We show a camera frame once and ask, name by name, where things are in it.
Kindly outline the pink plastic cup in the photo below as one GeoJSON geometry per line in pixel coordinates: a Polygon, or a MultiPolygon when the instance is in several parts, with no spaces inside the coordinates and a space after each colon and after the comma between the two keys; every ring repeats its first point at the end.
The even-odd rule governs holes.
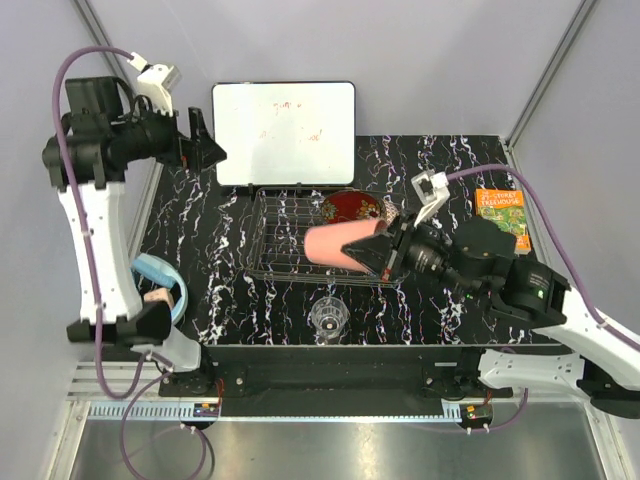
{"type": "Polygon", "coordinates": [[[311,227],[304,236],[306,258],[313,264],[367,272],[367,268],[344,254],[344,245],[361,240],[384,229],[381,219],[355,220],[311,227]]]}

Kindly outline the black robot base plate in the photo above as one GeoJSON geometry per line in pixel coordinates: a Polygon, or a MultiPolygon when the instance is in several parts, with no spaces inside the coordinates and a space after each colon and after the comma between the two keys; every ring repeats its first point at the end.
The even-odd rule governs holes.
{"type": "Polygon", "coordinates": [[[415,412],[431,399],[482,397],[477,346],[216,346],[207,352],[224,402],[326,401],[415,412]]]}

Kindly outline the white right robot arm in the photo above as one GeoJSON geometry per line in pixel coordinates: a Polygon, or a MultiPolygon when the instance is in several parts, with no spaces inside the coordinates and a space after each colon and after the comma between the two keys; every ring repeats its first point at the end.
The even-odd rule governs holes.
{"type": "Polygon", "coordinates": [[[446,240],[436,229],[401,216],[340,250],[383,281],[406,273],[427,276],[473,298],[490,316],[520,323],[570,350],[552,356],[484,349],[464,356],[453,374],[463,395],[537,387],[586,398],[610,415],[638,418],[638,336],[598,318],[565,277],[516,255],[515,244],[514,235],[481,217],[446,240]]]}

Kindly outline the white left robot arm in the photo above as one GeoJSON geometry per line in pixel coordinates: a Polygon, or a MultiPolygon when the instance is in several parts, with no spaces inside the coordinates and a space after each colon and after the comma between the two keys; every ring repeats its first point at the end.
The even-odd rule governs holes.
{"type": "Polygon", "coordinates": [[[202,363],[201,346],[174,324],[187,302],[186,285],[164,261],[131,262],[123,227],[130,163],[153,158],[198,173],[226,157],[200,109],[188,110],[189,135],[179,131],[173,85],[151,72],[138,77],[135,90],[114,76],[57,80],[52,105],[59,108],[65,92],[70,110],[54,111],[56,133],[42,159],[69,222],[82,288],[68,340],[151,354],[181,373],[190,393],[203,396],[214,388],[216,372],[202,363]]]}

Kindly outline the red floral bowl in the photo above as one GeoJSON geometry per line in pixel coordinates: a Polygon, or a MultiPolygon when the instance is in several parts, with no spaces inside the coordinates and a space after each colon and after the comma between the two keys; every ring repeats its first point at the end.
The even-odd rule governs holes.
{"type": "Polygon", "coordinates": [[[381,219],[383,204],[373,195],[360,190],[343,190],[329,194],[321,205],[327,224],[381,219]]]}

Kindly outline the brown patterned bowl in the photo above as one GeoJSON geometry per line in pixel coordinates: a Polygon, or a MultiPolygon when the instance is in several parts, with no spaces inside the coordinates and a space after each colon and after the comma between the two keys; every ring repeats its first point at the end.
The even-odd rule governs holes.
{"type": "Polygon", "coordinates": [[[383,219],[387,225],[390,225],[398,216],[399,212],[396,205],[387,198],[381,200],[383,219]]]}

